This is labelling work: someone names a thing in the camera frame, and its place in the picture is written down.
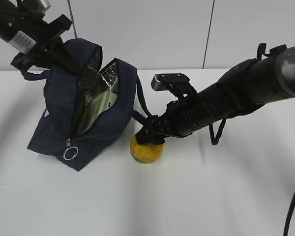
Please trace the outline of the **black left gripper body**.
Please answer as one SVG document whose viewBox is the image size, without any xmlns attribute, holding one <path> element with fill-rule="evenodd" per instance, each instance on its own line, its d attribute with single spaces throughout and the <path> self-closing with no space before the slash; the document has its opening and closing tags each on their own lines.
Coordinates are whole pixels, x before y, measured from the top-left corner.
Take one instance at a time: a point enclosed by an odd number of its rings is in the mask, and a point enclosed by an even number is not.
<svg viewBox="0 0 295 236">
<path fill-rule="evenodd" d="M 55 39 L 62 39 L 60 35 L 70 29 L 71 20 L 62 14 L 50 23 L 43 19 L 23 19 L 21 23 L 10 39 L 10 45 L 19 51 L 11 65 L 19 70 L 28 70 L 32 66 L 50 69 L 56 64 L 51 56 L 52 43 Z"/>
</svg>

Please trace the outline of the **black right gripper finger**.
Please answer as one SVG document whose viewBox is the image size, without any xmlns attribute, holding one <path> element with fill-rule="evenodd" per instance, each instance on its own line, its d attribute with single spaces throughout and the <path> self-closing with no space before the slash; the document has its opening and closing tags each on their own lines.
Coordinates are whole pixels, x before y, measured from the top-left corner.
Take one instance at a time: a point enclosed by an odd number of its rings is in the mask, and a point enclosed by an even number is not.
<svg viewBox="0 0 295 236">
<path fill-rule="evenodd" d="M 151 128 L 143 126 L 136 134 L 136 141 L 139 145 L 149 144 L 151 141 L 151 135 Z"/>
</svg>

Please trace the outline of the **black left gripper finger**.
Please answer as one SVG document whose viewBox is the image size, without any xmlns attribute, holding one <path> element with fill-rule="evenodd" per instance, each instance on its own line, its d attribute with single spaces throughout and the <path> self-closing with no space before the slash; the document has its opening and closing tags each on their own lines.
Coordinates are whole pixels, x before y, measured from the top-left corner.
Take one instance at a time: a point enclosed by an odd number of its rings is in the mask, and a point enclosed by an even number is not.
<svg viewBox="0 0 295 236">
<path fill-rule="evenodd" d="M 62 39 L 55 39 L 51 46 L 51 56 L 55 63 L 61 66 L 63 69 L 69 71 L 72 74 L 79 74 L 81 67 L 68 50 L 68 46 L 71 41 L 72 40 L 63 42 Z"/>
</svg>

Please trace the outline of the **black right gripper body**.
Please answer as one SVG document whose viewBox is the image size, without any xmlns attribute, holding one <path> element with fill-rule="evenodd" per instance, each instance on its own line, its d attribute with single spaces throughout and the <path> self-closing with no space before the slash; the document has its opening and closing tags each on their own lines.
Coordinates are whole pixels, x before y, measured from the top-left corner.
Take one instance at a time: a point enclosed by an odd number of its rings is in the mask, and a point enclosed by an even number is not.
<svg viewBox="0 0 295 236">
<path fill-rule="evenodd" d="M 167 137 L 185 138 L 194 132 L 187 110 L 178 101 L 170 102 L 163 115 L 148 117 L 143 126 L 151 128 L 150 144 L 163 144 Z"/>
</svg>

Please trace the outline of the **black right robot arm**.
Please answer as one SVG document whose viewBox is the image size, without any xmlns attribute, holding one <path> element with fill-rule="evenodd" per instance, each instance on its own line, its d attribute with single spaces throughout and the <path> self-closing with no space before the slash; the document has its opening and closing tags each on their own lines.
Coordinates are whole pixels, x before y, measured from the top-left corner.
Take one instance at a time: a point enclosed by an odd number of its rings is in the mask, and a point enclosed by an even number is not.
<svg viewBox="0 0 295 236">
<path fill-rule="evenodd" d="M 155 91 L 167 90 L 176 97 L 161 116 L 149 116 L 136 134 L 139 144 L 160 145 L 167 137 L 185 138 L 209 128 L 210 140 L 218 144 L 226 121 L 255 112 L 268 103 L 295 98 L 295 47 L 280 45 L 228 70 L 217 82 L 198 92 L 181 73 L 156 74 Z"/>
</svg>

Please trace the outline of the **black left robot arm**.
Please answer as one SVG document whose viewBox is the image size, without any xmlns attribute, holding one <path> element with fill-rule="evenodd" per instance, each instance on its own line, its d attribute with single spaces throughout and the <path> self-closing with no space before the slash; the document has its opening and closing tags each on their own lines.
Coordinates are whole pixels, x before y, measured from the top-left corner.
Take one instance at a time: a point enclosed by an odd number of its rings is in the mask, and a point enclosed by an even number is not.
<svg viewBox="0 0 295 236">
<path fill-rule="evenodd" d="M 0 39 L 18 51 L 11 65 L 20 71 L 57 65 L 78 74 L 81 68 L 61 38 L 72 21 L 62 14 L 47 23 L 44 16 L 50 7 L 47 0 L 0 0 Z"/>
</svg>

